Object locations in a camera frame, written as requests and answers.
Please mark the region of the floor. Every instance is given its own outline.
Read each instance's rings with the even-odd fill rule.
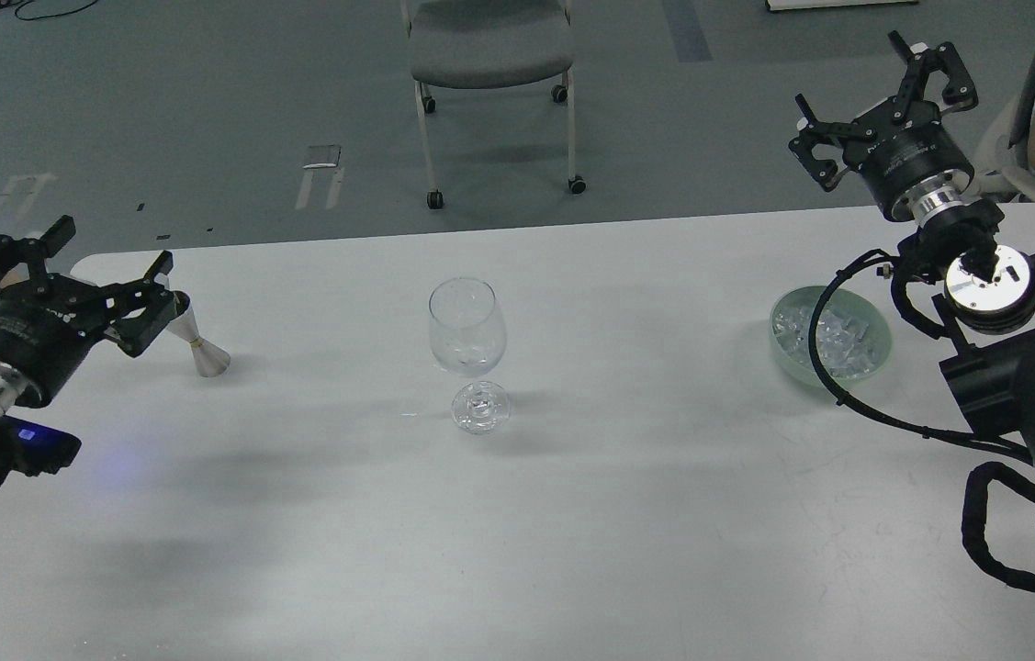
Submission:
[[[795,94],[820,118],[850,120],[898,87],[888,30],[952,41],[982,100],[946,120],[971,155],[1019,88],[1035,37],[1035,0],[791,12],[764,0],[573,4],[587,191],[566,190],[552,83],[437,91],[441,210],[424,204],[394,1],[105,0],[34,22],[0,12],[0,233],[76,217],[77,238],[53,261],[63,269],[98,251],[868,205],[857,176],[823,192],[787,150]],[[339,168],[306,184],[307,148],[321,145],[341,146]]]

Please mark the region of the bowl of ice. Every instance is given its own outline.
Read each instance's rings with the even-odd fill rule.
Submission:
[[[824,289],[793,290],[770,309],[770,348],[778,365],[802,384],[820,388],[823,384],[810,367],[807,330]],[[827,372],[844,388],[873,377],[892,354],[888,322],[873,304],[848,290],[835,290],[819,316],[816,343]]]

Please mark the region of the wine glass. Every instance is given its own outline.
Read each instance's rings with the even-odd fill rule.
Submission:
[[[470,380],[483,377],[505,353],[505,322],[487,281],[453,277],[427,302],[428,338],[441,367]],[[451,402],[455,424],[486,434],[509,418],[509,395],[491,381],[464,386]]]

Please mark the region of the cocktail jigger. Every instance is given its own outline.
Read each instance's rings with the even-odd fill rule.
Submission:
[[[219,373],[227,371],[228,364],[232,363],[232,356],[215,344],[207,342],[199,334],[199,324],[195,322],[190,297],[184,292],[176,292],[174,296],[178,317],[170,322],[166,330],[190,342],[190,355],[195,357],[195,369],[198,369],[200,377],[218,377]]]

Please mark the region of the robotic arm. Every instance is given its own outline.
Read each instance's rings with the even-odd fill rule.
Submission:
[[[27,280],[0,288],[0,485],[12,470],[55,474],[81,445],[71,434],[9,417],[10,407],[47,407],[101,339],[136,357],[178,314],[189,313],[189,298],[165,283],[174,266],[169,251],[140,279],[105,288],[48,273],[46,260],[73,234],[76,223],[64,216],[39,239],[0,235],[0,281],[14,267],[29,271]]]
[[[962,192],[974,169],[941,125],[941,117],[978,103],[974,82],[952,43],[937,49],[908,47],[890,34],[893,49],[907,63],[899,91],[852,122],[825,124],[802,94],[795,97],[803,121],[790,142],[811,179],[832,191],[846,172],[858,172],[887,220],[915,221],[915,233],[898,244],[899,254],[874,250],[844,269],[824,292],[810,320],[811,364],[829,392],[869,418],[923,432],[966,447],[990,449],[1028,461],[1035,469],[1035,328],[1022,331],[1035,312],[1035,254],[1026,256],[995,242],[1003,213],[989,200],[967,204]],[[929,74],[947,76],[945,110],[924,98]],[[846,168],[819,158],[819,146],[844,152]],[[874,259],[874,254],[882,256]],[[860,268],[890,263],[891,297],[896,310],[931,338],[949,338],[955,356],[942,361],[941,372],[973,434],[910,426],[867,409],[823,369],[816,351],[816,326],[827,299]],[[934,296],[940,322],[919,312],[908,297],[913,281],[942,284]],[[963,326],[983,335],[1009,335],[987,347],[966,338]],[[996,439],[1019,432],[1026,447]],[[998,461],[984,463],[967,481],[963,544],[975,564],[1015,589],[1035,592],[1035,575],[1007,568],[990,555],[984,540],[987,486],[1001,481],[1035,502],[1035,485]]]

